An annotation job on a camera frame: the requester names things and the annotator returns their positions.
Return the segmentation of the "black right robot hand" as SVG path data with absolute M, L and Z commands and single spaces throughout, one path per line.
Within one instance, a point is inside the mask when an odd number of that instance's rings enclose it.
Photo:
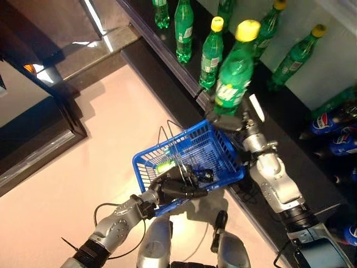
M 233 115 L 218 114 L 214 111 L 214 99 L 209 98 L 205 107 L 205 118 L 215 128 L 223 130 L 227 133 L 238 133 L 247 131 L 256 126 L 249 108 L 249 103 L 246 98 L 243 98 L 238 109 Z

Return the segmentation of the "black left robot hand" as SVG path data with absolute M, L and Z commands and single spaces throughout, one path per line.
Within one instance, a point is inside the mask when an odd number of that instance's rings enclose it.
M 191 165 L 170 168 L 155 178 L 149 186 L 158 195 L 158 205 L 170 204 L 175 199 L 205 197 L 208 190 L 200 183 L 212 183 L 214 172 L 211 169 L 194 169 Z

